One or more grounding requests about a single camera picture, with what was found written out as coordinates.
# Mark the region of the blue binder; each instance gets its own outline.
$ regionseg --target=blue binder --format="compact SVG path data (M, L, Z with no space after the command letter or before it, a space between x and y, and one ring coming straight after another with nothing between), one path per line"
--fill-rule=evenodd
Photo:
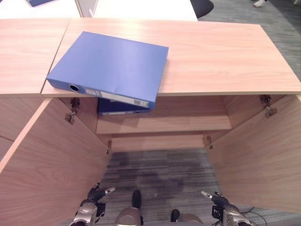
M168 47L83 32L47 76L59 89L153 109Z
M150 111L151 110L146 107L140 107L119 101L98 98L98 114L100 115L147 113Z
M35 7L53 0L27 0L27 1L31 4L32 7Z

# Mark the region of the wooden tabletop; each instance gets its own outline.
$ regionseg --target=wooden tabletop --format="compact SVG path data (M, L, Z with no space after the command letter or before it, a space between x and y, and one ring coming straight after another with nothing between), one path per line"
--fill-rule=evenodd
M40 95L69 21L0 20L0 97Z
M260 25L75 18L54 65L82 31L168 46L160 96L301 93L300 81ZM81 96L47 82L42 94Z

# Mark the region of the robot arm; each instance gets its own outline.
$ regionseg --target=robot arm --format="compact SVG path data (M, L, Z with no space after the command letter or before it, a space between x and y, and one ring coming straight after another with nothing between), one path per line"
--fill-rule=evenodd
M81 202L74 220L69 226L93 226L100 217L104 216L105 203L98 203L98 200L115 191L115 188L100 190L99 185L100 183L97 183L91 188L87 199Z
M215 193L217 196L202 191L205 197L212 200L215 206L212 207L212 216L219 219L223 226L252 226L251 222L239 212L235 205L231 205L229 201Z

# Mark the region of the cabinet door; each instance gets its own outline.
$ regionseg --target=cabinet door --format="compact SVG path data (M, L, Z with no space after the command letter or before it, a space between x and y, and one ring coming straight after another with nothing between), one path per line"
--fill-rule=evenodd
M69 112L45 99L0 162L1 225L59 225L102 179L106 147L78 118L65 121Z
M272 106L277 114L260 112L215 141L208 155L231 203L301 212L301 97Z

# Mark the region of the cabinet hinge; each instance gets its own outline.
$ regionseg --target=cabinet hinge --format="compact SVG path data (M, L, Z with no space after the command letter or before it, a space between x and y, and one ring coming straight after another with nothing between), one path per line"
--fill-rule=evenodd
M80 105L80 99L77 97L74 97L70 101L71 104L71 113L67 113L65 115L65 120L69 122L71 125L74 124L74 116L78 113L79 111L79 105Z
M270 106L271 100L272 100L272 98L270 95L260 95L260 101L264 105L264 108L267 110L267 113L266 113L267 118L278 113L277 108L272 108Z
M211 136L207 136L207 142L208 142L209 149L213 149L213 144L212 144L212 141L211 141Z
M111 152L111 150L112 150L112 141L111 140L109 140L108 141L108 149L107 149L107 154L110 154L110 152Z

